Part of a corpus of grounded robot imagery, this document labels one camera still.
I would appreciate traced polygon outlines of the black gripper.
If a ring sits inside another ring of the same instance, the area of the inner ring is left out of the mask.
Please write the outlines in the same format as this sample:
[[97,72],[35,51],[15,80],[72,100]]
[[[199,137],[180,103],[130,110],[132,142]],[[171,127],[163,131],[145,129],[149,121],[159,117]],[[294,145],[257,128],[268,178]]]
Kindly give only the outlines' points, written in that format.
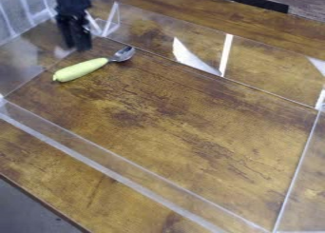
[[69,49],[74,44],[78,51],[89,50],[92,47],[89,24],[85,18],[85,10],[89,7],[89,0],[56,0],[56,23],[62,41]]

